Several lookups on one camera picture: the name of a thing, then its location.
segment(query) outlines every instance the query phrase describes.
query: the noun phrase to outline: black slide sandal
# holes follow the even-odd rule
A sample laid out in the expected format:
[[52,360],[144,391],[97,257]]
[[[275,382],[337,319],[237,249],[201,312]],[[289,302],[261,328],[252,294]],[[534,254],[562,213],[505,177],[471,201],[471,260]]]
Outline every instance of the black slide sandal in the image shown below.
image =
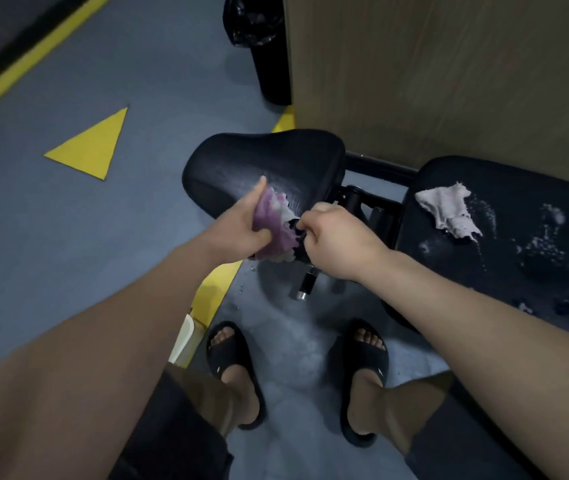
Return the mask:
[[[381,339],[385,350],[356,340],[355,333],[361,328]],[[358,435],[351,428],[351,425],[349,425],[346,411],[349,408],[349,402],[351,400],[351,382],[353,375],[357,371],[360,369],[370,369],[376,373],[382,381],[382,386],[384,386],[389,373],[389,350],[386,348],[387,345],[384,343],[382,336],[370,324],[360,318],[354,318],[349,322],[349,327],[344,334],[344,348],[342,352],[344,381],[342,385],[340,427],[342,428],[342,434],[346,440],[359,448],[368,448],[375,443],[378,436],[373,433]]]
[[[211,340],[225,327],[233,329],[233,335],[221,343],[211,347]],[[248,375],[256,388],[257,400],[260,403],[260,412],[257,418],[251,424],[241,424],[240,429],[255,429],[260,426],[266,419],[266,404],[262,389],[257,382],[256,372],[253,369],[253,362],[248,351],[247,339],[240,328],[233,322],[221,322],[209,330],[209,336],[206,341],[206,358],[209,364],[209,370],[216,379],[222,377],[222,373],[231,365],[238,364],[248,371]]]

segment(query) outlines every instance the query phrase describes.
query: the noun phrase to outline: black shorts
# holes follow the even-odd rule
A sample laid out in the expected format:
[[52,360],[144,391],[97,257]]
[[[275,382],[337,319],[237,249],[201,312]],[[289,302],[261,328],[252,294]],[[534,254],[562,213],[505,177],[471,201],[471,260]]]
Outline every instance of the black shorts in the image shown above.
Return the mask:
[[405,462],[419,480],[546,479],[457,380]]
[[[227,480],[232,460],[224,438],[163,372],[109,478]],[[546,478],[457,381],[405,461],[419,480]]]
[[166,372],[153,391],[110,480],[227,480],[227,442]]

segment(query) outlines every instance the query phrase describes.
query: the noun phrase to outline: chair seat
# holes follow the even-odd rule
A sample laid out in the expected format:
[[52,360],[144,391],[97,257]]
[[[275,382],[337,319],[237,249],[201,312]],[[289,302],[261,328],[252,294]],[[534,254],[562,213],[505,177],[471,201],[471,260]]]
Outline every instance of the chair seat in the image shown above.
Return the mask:
[[[478,243],[435,229],[416,192],[461,182]],[[411,184],[391,247],[466,287],[569,331],[569,182],[467,157],[427,163]]]
[[182,183],[187,195],[215,218],[265,175],[301,216],[315,203],[333,200],[344,178],[344,155],[342,140],[320,130],[217,134],[193,152]]

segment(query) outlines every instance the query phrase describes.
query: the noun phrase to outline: black trash bag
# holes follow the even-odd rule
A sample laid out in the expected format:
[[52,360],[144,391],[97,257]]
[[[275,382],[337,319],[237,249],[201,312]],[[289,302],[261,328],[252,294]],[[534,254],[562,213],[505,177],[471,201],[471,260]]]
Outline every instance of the black trash bag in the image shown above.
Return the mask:
[[282,0],[226,0],[222,23],[233,45],[261,47],[284,37],[284,3]]

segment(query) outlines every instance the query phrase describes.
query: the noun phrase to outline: hand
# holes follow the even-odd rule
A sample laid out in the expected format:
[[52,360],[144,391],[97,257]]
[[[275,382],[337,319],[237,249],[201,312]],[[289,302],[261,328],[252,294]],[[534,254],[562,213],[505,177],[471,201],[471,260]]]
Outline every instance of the hand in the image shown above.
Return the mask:
[[271,231],[253,231],[253,213],[266,188],[266,177],[235,205],[218,217],[200,238],[207,243],[217,264],[241,261],[271,242]]
[[357,217],[338,205],[319,202],[305,212],[298,229],[314,266],[336,278],[361,282],[367,268],[389,251]]

